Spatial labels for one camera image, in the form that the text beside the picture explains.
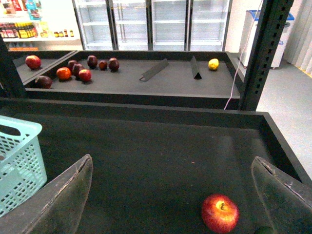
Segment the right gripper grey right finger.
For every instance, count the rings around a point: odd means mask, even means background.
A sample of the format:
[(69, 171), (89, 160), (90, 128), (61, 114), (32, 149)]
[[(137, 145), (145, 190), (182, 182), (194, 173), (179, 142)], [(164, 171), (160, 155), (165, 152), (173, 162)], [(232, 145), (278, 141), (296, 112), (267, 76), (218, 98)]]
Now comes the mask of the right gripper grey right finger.
[(312, 188), (257, 156), (251, 173), (274, 234), (312, 232)]

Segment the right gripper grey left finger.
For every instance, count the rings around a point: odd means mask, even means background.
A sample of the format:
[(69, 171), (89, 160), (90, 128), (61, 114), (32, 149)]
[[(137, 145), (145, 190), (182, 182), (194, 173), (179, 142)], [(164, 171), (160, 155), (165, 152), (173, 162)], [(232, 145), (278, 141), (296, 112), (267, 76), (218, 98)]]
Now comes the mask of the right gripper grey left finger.
[(24, 203), (1, 217), (2, 234), (74, 234), (91, 188), (93, 160), (85, 155)]

